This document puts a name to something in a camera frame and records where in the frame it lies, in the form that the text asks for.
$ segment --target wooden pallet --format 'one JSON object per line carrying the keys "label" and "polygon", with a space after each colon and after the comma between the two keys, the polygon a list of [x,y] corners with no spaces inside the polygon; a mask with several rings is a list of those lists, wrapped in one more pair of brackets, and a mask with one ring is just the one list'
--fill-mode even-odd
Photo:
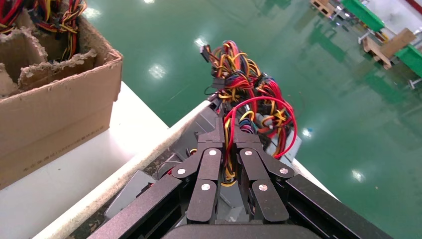
{"label": "wooden pallet", "polygon": [[335,7],[333,5],[324,0],[311,0],[311,4],[328,18],[334,13],[335,10]]}
{"label": "wooden pallet", "polygon": [[369,36],[362,40],[363,50],[367,53],[372,53],[375,61],[382,61],[386,70],[391,68],[391,61],[381,53],[380,46],[372,40]]}

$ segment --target black connector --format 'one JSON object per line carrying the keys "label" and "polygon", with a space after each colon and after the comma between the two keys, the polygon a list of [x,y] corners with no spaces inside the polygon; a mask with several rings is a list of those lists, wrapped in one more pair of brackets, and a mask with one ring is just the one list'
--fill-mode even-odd
{"label": "black connector", "polygon": [[201,46],[201,55],[206,62],[210,62],[210,45]]}
{"label": "black connector", "polygon": [[225,80],[224,78],[214,78],[211,87],[219,90],[224,89]]}
{"label": "black connector", "polygon": [[256,79],[255,83],[253,84],[253,86],[256,88],[259,86],[259,84],[262,82],[262,79],[264,77],[267,77],[268,75],[265,74],[264,72],[261,72],[261,75],[259,75],[258,79]]}
{"label": "black connector", "polygon": [[271,113],[271,104],[259,104],[258,105],[258,111],[262,114],[262,115],[270,115]]}
{"label": "black connector", "polygon": [[36,10],[34,9],[28,10],[28,14],[33,23],[35,24],[40,23],[40,20],[38,19],[38,13],[36,12]]}

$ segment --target white table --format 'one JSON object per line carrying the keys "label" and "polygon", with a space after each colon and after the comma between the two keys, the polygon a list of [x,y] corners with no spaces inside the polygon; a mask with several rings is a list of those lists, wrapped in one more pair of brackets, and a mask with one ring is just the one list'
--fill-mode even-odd
{"label": "white table", "polygon": [[122,83],[110,129],[0,191],[0,238],[35,236],[167,129]]}

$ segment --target gray plastic part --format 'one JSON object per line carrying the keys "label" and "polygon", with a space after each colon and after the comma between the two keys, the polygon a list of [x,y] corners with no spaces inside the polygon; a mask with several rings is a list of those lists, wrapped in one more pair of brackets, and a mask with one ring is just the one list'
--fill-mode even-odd
{"label": "gray plastic part", "polygon": [[127,207],[148,183],[155,183],[154,178],[141,170],[136,171],[126,186],[120,191],[114,201],[110,204],[104,216],[111,219],[125,207]]}

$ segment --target metal rivet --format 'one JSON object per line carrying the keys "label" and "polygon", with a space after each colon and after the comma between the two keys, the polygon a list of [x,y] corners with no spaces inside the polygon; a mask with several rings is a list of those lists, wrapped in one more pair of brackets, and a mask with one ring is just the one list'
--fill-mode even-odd
{"label": "metal rivet", "polygon": [[288,172],[289,172],[289,170],[287,168],[280,169],[280,173],[282,173],[282,174],[286,174]]}
{"label": "metal rivet", "polygon": [[181,168],[181,169],[177,170],[177,173],[178,174],[184,174],[184,173],[186,173],[186,170],[184,168]]}
{"label": "metal rivet", "polygon": [[208,191],[211,188],[211,186],[208,183],[205,183],[201,186],[201,189],[204,191]]}
{"label": "metal rivet", "polygon": [[258,186],[258,188],[259,188],[259,190],[261,190],[261,191],[267,191],[267,189],[268,189],[267,185],[265,185],[265,184],[261,184],[261,185],[259,185],[259,186]]}

